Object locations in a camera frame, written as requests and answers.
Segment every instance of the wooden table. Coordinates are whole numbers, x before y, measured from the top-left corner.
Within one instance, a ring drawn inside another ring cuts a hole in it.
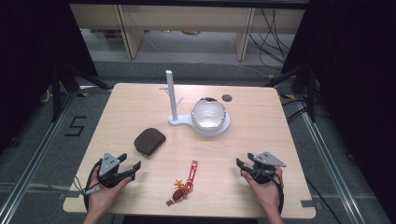
[[[175,85],[176,98],[183,97],[178,114],[191,112],[202,97],[221,101],[231,118],[228,130],[217,137],[204,137],[191,127],[174,127],[169,97],[159,90],[162,84],[118,84],[93,134],[77,176],[85,182],[93,165],[105,152],[128,159],[119,172],[129,170],[138,161],[141,169],[136,180],[119,195],[109,213],[181,217],[263,217],[254,194],[235,164],[239,158],[252,162],[247,153],[269,151],[287,164],[283,168],[284,218],[312,218],[314,207],[302,207],[311,201],[304,173],[290,135],[290,129],[273,88]],[[231,102],[221,97],[229,94]],[[156,128],[166,141],[149,157],[136,151],[134,140],[147,128]],[[177,179],[186,181],[191,162],[197,160],[194,191],[183,201],[167,206]],[[85,212],[82,196],[66,198],[66,212]]]

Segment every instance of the human arm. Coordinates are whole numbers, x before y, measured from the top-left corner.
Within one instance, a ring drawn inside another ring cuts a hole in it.
[[[276,167],[274,175],[274,180],[277,183],[282,184],[282,169],[280,167]],[[257,183],[253,177],[245,171],[241,171],[241,175],[246,179],[252,188],[254,194],[256,195],[256,199],[262,208],[265,216],[271,224],[280,224],[283,223],[283,219],[279,214],[278,205],[279,205],[279,192],[274,182],[270,181],[266,184]]]
[[[99,180],[97,178],[99,168],[100,167],[97,166],[92,173],[90,187],[99,183]],[[89,195],[88,213],[87,216],[85,216],[83,223],[84,224],[99,223],[101,218],[106,214],[107,210],[114,203],[114,200],[116,199],[117,195],[120,193],[120,191],[123,188],[125,188],[125,186],[129,182],[131,182],[131,180],[132,178],[130,176],[126,177],[122,179],[121,182],[113,188],[105,188],[104,186],[99,184],[101,189]]]

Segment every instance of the white stand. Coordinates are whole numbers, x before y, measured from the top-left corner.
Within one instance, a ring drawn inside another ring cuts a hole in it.
[[[168,118],[168,122],[170,125],[175,126],[175,127],[180,126],[180,125],[187,125],[187,126],[192,127],[199,134],[206,136],[206,137],[218,136],[221,133],[224,133],[228,129],[228,127],[230,126],[231,120],[230,120],[230,116],[228,115],[227,112],[225,114],[225,119],[223,121],[224,123],[221,125],[221,127],[218,130],[211,131],[211,132],[205,132],[205,131],[202,131],[202,130],[198,129],[197,127],[195,127],[194,123],[192,122],[191,114],[178,115],[177,114],[177,104],[180,103],[181,99],[176,104],[173,76],[172,76],[172,71],[170,71],[170,70],[166,70],[166,82],[168,84],[168,87],[167,88],[161,87],[160,90],[168,91],[168,95],[169,95],[169,99],[170,99],[170,103],[171,103],[171,109],[172,109],[172,116],[170,116]]]

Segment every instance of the white vertical rod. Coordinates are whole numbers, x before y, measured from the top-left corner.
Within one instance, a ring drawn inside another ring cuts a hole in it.
[[[171,70],[166,70],[166,82],[168,83],[169,99],[171,101],[171,108],[172,108],[172,118],[173,120],[177,120],[175,88],[174,88],[173,75]]]

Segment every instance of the white plastic base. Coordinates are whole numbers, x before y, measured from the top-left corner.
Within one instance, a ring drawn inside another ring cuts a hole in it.
[[[173,120],[173,117],[170,116],[168,118],[168,122],[172,126],[188,125],[203,136],[215,137],[227,131],[228,127],[230,126],[231,119],[228,113],[226,113],[224,123],[218,130],[212,132],[205,132],[195,127],[194,123],[192,122],[191,114],[177,115],[177,120]]]

